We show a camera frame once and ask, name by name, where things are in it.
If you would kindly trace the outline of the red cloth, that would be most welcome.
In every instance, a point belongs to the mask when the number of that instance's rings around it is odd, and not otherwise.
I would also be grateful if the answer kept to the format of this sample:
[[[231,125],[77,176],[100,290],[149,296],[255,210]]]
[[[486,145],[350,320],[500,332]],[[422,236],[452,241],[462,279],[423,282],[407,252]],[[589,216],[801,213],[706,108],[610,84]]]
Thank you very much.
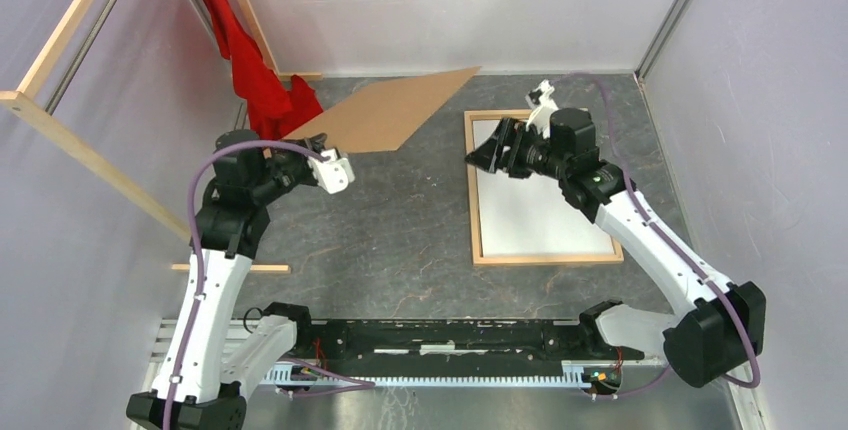
[[[235,94],[245,100],[250,129],[280,140],[323,113],[314,90],[301,76],[285,88],[259,46],[243,28],[228,0],[203,0],[222,58],[231,63]]]

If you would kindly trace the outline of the large wooden rack frame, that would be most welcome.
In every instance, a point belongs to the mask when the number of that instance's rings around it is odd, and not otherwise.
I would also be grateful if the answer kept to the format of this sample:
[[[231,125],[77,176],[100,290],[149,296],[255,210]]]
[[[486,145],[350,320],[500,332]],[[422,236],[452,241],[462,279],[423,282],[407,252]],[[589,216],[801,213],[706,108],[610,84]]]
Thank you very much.
[[[2,0],[1,84],[19,82],[67,0]],[[178,217],[191,177],[236,121],[230,71],[189,0],[118,0],[57,120]],[[9,111],[1,114],[1,267],[44,278],[166,272],[167,229]]]

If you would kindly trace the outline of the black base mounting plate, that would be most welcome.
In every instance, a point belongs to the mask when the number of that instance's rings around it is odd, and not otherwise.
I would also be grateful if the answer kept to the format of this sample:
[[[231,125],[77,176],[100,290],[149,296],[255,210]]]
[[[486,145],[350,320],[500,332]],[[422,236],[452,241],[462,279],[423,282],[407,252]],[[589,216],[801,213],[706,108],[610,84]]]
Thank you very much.
[[[350,377],[554,376],[565,362],[613,366],[644,353],[613,347],[576,320],[314,320],[287,356]]]

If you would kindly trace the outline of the brown hardboard backing board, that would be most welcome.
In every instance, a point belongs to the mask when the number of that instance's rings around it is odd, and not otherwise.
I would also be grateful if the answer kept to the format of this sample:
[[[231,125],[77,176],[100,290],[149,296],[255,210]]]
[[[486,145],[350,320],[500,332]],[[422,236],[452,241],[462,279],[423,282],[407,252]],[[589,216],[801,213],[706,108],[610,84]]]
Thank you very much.
[[[285,136],[325,134],[325,145],[347,153],[398,150],[480,68],[381,80],[357,90]]]

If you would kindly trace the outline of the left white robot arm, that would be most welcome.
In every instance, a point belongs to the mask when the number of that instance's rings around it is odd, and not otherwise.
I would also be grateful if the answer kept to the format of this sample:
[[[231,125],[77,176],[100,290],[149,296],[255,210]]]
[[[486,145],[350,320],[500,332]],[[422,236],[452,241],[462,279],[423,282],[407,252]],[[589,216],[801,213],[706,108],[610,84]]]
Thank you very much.
[[[329,194],[355,179],[325,135],[262,140],[251,130],[221,135],[187,195],[191,255],[175,334],[149,390],[130,396],[127,417],[142,429],[240,429],[247,401],[285,353],[306,355],[313,329],[270,310],[223,356],[237,296],[267,229],[269,205],[299,185]]]

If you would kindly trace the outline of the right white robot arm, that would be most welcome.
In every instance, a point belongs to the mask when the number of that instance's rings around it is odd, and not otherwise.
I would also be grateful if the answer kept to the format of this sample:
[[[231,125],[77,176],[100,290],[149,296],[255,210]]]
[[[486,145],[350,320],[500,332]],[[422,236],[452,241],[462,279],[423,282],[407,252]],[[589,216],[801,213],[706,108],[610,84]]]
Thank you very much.
[[[718,378],[746,389],[761,384],[764,292],[752,281],[733,282],[664,223],[627,169],[601,157],[587,111],[555,110],[544,129],[505,117],[464,161],[489,174],[556,181],[564,200],[616,240],[669,302],[669,314],[615,300],[585,311],[577,332],[585,355],[602,358],[624,347],[661,356],[667,371],[694,388]]]

